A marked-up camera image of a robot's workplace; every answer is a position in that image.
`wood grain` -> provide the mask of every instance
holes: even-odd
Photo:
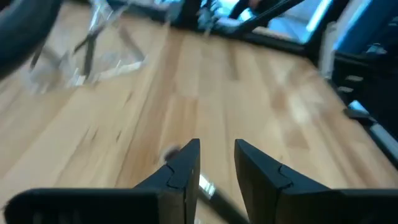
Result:
[[[79,15],[88,13],[66,5],[57,26],[81,35]],[[0,83],[0,207],[32,187],[133,187],[161,165],[163,149],[191,138],[201,140],[201,171],[242,211],[236,138],[329,187],[398,186],[396,170],[304,58],[123,22],[148,55],[139,71],[44,95],[29,94],[17,75]],[[209,212],[201,204],[197,217],[222,223]]]

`black plastic jaw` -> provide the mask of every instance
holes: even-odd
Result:
[[[133,189],[32,189],[13,197],[9,224],[194,223],[200,175],[200,142]]]
[[[235,163],[253,224],[398,223],[398,190],[329,189],[240,139]]]

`clear plastic object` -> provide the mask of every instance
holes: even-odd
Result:
[[[66,4],[53,31],[32,58],[24,79],[36,93],[94,83],[141,68],[145,56],[105,0],[88,8]]]

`wooden table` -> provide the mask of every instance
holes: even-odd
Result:
[[[88,12],[66,5],[57,27],[81,35]],[[242,210],[236,138],[329,187],[398,186],[395,168],[306,59],[124,22],[148,55],[138,72],[44,95],[17,76],[0,83],[0,206],[33,187],[131,188],[161,165],[164,148],[191,138],[201,141],[202,173]],[[221,222],[200,204],[197,215]]]

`wooden surface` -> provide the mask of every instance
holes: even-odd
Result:
[[[86,31],[88,10],[67,9],[57,27]],[[242,210],[236,138],[329,187],[398,186],[305,59],[145,19],[124,23],[148,55],[138,72],[44,95],[29,94],[18,76],[0,83],[0,207],[33,187],[133,187],[161,165],[164,148],[191,138],[201,141],[202,173]],[[197,216],[221,222],[201,204]]]

